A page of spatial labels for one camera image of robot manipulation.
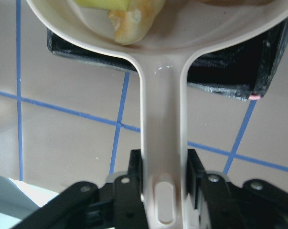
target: tiled surface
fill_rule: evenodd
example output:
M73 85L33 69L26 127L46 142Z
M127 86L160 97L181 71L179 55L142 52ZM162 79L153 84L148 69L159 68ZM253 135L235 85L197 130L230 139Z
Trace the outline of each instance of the tiled surface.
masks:
M52 55L46 28L16 2L18 13L15 2L0 1L7 15L0 58L8 61L0 61L0 174L19 177L20 160L20 178L35 185L102 185L109 170L127 169L129 151L140 146L139 79ZM189 145L207 169L224 170L239 185L260 177L288 191L288 48L257 103L194 88L188 96Z

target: yellow food piece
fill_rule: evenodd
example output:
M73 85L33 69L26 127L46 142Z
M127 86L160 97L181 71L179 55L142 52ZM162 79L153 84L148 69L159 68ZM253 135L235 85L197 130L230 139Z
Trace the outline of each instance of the yellow food piece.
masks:
M141 40L151 28L166 0L132 0L127 11L111 10L109 19L115 29L115 41L133 44Z
M74 2L81 7L126 11L131 0L74 0Z

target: tile floor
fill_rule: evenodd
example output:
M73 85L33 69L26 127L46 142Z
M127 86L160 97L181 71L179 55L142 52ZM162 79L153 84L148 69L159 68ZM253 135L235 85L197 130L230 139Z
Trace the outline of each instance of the tile floor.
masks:
M288 47L263 99L188 87L188 116L189 148L207 169L288 192ZM0 0L0 175L57 192L78 180L101 186L135 148L138 76L52 55L26 1Z

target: green food piece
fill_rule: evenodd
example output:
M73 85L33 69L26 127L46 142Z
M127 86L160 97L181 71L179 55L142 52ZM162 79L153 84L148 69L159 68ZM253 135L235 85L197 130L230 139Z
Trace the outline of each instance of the green food piece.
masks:
M131 0L74 0L81 7L127 11Z

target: white object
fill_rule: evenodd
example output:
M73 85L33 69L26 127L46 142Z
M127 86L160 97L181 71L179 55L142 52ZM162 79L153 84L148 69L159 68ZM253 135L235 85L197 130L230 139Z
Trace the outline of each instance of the white object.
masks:
M121 46L104 10L71 0L27 0L38 18L63 39L87 50L124 58L140 76L143 198L151 229L191 228L186 204L186 76L199 56L248 40L288 16L288 0L265 5L212 5L168 0L147 36ZM158 184L175 190L173 219L161 222Z

